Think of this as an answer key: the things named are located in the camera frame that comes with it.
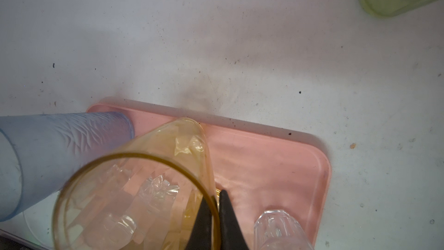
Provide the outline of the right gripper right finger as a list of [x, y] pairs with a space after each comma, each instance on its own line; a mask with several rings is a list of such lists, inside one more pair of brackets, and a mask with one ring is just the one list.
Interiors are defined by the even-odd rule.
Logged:
[[241, 232], [228, 192], [219, 197], [219, 217], [222, 250], [249, 250]]

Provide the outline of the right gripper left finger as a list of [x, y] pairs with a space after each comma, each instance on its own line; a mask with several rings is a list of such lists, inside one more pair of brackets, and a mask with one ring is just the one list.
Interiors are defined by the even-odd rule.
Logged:
[[210, 250], [212, 247], [212, 213], [205, 199], [200, 208], [185, 250]]

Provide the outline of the clear glass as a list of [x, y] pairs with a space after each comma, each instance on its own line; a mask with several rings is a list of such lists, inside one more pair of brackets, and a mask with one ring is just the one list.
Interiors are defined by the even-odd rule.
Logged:
[[314, 250], [302, 226], [289, 213], [263, 212], [254, 224], [255, 250]]
[[129, 244], [159, 250], [167, 236], [180, 185], [175, 170], [141, 170], [95, 214], [84, 229], [91, 250], [121, 250]]

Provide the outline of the yellow green glass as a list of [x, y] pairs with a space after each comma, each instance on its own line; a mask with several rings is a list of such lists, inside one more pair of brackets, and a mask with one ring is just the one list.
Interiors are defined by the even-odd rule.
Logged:
[[218, 250], [203, 127], [175, 119], [83, 166], [62, 188], [52, 228], [57, 250]]

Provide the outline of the pink plastic tray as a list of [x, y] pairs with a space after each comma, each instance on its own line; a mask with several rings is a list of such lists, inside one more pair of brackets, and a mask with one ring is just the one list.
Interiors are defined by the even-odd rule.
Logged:
[[[234, 121], [224, 127], [194, 115], [169, 116], [161, 108], [150, 111], [142, 103], [98, 103], [89, 108], [89, 112], [109, 111], [120, 112], [132, 122], [134, 138], [175, 119], [196, 121], [203, 127], [209, 146], [218, 210], [220, 192], [225, 190], [248, 248], [254, 250], [254, 224], [259, 216], [280, 209], [299, 222], [314, 245], [331, 178], [330, 162], [318, 148], [262, 135], [257, 130], [242, 131]], [[29, 230], [46, 249], [56, 250], [52, 218], [60, 192], [24, 213]]]

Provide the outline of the blue tinted glass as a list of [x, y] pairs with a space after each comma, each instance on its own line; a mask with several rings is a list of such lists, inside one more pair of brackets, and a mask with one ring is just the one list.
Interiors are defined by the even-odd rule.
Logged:
[[120, 112], [1, 117], [1, 221], [60, 190], [78, 169], [134, 136]]

